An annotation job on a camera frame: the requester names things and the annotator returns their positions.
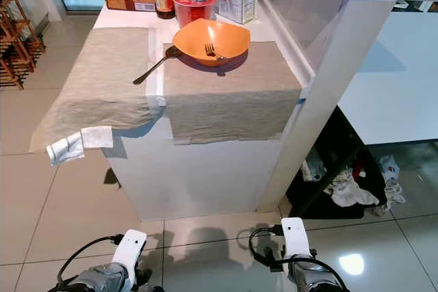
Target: metal spoon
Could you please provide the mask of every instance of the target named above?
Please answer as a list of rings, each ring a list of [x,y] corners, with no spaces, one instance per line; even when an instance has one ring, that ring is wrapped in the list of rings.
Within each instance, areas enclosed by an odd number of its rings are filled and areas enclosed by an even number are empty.
[[[182,51],[180,51],[175,46],[170,46],[166,50],[166,56],[161,58],[160,61],[158,63],[156,63],[156,65],[154,65],[152,68],[150,68],[146,73],[144,73],[143,75],[139,76],[136,80],[132,81],[132,83],[134,85],[141,84],[152,73],[152,71],[154,71],[158,66],[160,66],[161,63],[163,63],[166,59],[168,59],[168,58],[177,58],[177,57],[179,57],[181,55],[183,55]]]

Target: cloth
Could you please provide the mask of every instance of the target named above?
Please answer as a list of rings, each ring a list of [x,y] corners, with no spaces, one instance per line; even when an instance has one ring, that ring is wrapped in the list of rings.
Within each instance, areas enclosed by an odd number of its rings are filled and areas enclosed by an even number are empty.
[[[90,127],[81,129],[84,148],[112,148],[111,126]]]
[[[81,129],[80,133],[62,138],[46,147],[51,165],[85,157],[85,148],[112,148],[112,128],[108,126]]]
[[[31,139],[31,152],[79,132],[112,126],[130,129],[150,122],[144,85],[132,81],[148,68],[148,29],[93,29],[60,95]]]
[[[330,194],[333,202],[340,207],[350,207],[356,203],[379,204],[376,196],[361,189],[355,182],[351,168],[341,171],[324,192]]]
[[[275,42],[251,42],[248,53],[217,68],[188,56],[164,63],[164,96],[176,144],[277,139],[300,92]]]
[[[301,165],[301,174],[302,174],[302,181],[313,181],[312,173],[310,172],[310,168],[307,165],[306,160],[304,160]]]
[[[56,143],[47,146],[46,150],[51,165],[58,165],[62,162],[80,159],[85,156],[81,133],[74,133],[71,136],[62,138]]]
[[[312,147],[309,154],[306,156],[307,167],[309,168],[311,180],[307,178],[304,181],[320,181],[321,178],[327,173],[326,167],[318,154],[316,148]]]
[[[377,159],[383,178],[385,179],[385,195],[388,202],[374,207],[372,210],[377,215],[386,214],[393,203],[406,203],[402,195],[402,187],[397,182],[400,168],[398,167],[393,155],[385,155]]]

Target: tile floor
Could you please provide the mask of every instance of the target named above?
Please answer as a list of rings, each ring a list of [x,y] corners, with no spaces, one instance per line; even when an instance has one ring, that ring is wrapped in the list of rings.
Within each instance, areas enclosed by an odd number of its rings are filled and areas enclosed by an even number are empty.
[[[288,214],[240,213],[165,222],[139,222],[122,189],[103,184],[109,166],[99,150],[52,168],[46,155],[29,154],[30,136],[60,91],[95,16],[69,16],[45,31],[47,53],[25,90],[0,93],[0,291],[47,291],[63,261],[91,239],[128,228],[145,231],[142,255],[151,284],[166,291],[295,291],[283,274],[254,262],[248,232]],[[402,168],[406,204],[361,220],[306,220],[318,258],[343,276],[351,291],[438,291],[438,147],[392,146]],[[278,254],[280,237],[260,237]],[[102,243],[72,263],[66,275],[111,259]],[[363,271],[345,265],[363,262]]]

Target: beige placemat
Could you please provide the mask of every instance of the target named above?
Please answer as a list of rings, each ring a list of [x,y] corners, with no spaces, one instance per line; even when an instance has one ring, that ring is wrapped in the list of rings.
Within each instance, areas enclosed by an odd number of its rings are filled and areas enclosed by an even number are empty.
[[[279,138],[300,92],[275,42],[251,42],[247,54],[219,68],[188,56],[164,64],[164,96],[177,144]]]
[[[31,152],[86,127],[130,129],[152,120],[145,86],[132,81],[148,68],[148,29],[91,30],[56,101],[31,139]]]

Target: wooden shoe rack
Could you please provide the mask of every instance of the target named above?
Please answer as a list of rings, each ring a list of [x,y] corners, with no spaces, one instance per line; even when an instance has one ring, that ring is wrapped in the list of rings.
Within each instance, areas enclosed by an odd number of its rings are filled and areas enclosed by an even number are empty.
[[[18,12],[20,17],[14,17],[13,12]],[[23,80],[35,71],[36,62],[44,52],[44,44],[20,1],[0,0],[0,86],[15,85],[23,89]]]

